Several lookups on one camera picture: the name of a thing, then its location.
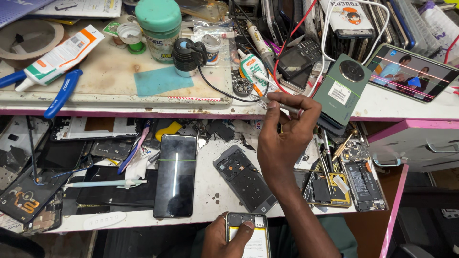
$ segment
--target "small circuit board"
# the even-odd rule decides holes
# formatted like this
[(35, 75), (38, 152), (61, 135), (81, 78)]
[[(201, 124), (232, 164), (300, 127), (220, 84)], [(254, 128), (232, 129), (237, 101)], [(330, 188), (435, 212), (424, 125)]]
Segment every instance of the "small circuit board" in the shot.
[(346, 143), (342, 156), (346, 160), (369, 160), (370, 152), (366, 145), (350, 140)]

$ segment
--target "man's hand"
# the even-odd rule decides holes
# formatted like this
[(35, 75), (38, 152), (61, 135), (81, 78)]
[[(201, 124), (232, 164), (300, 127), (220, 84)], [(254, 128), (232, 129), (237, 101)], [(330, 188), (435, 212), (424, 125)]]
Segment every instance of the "man's hand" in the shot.
[[(269, 189), (279, 199), (282, 194), (297, 191), (293, 166), (313, 137), (313, 129), (319, 118), (322, 105), (304, 95), (268, 93), (268, 104), (263, 128), (258, 137), (258, 162)], [(290, 118), (280, 111), (279, 102), (304, 109), (298, 119)], [(282, 124), (282, 133), (277, 133), (277, 124)]]
[(241, 258), (244, 248), (253, 234), (255, 225), (246, 221), (242, 223), (234, 239), (226, 242), (226, 214), (219, 215), (206, 227), (201, 258)]

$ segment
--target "yellow tool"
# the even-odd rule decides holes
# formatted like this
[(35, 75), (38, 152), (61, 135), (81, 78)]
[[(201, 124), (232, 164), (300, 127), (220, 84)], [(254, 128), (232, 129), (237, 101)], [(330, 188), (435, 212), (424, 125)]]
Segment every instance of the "yellow tool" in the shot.
[(339, 157), (341, 155), (341, 152), (343, 152), (344, 148), (346, 147), (346, 143), (349, 141), (349, 139), (352, 137), (352, 136), (355, 136), (357, 135), (357, 130), (356, 129), (350, 129), (349, 131), (349, 136), (347, 137), (347, 139), (341, 143), (341, 145), (336, 149), (335, 153), (333, 154), (333, 158), (331, 159), (332, 161), (334, 161), (337, 157)]
[(160, 129), (156, 132), (155, 134), (156, 140), (161, 142), (162, 135), (174, 135), (180, 130), (180, 128), (182, 128), (182, 125), (180, 125), (176, 121), (173, 121), (172, 124), (169, 125), (168, 127)]

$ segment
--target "circular camera module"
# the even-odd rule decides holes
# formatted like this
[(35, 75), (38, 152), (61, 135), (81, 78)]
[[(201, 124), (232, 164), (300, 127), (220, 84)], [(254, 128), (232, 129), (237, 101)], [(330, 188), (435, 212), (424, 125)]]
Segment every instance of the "circular camera module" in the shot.
[(341, 74), (351, 82), (360, 82), (364, 79), (365, 72), (355, 61), (345, 60), (340, 64)]

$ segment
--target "precision screwdriver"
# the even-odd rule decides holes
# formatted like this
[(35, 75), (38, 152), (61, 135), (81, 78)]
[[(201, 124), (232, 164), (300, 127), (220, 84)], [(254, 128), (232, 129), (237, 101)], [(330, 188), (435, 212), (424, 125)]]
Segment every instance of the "precision screwdriver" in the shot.
[[(260, 97), (261, 100), (263, 100), (264, 102), (266, 103), (269, 103), (270, 100), (267, 98), (267, 97), (264, 97), (264, 96), (261, 96)], [(294, 108), (294, 107), (291, 107), (289, 105), (286, 105), (286, 104), (282, 104), (282, 103), (279, 103), (280, 107), (285, 109), (285, 110), (288, 110), (294, 114), (296, 114), (298, 116), (298, 118), (300, 118), (300, 116), (303, 114), (304, 112), (304, 109), (300, 108), (300, 109), (297, 109), (297, 108)]]

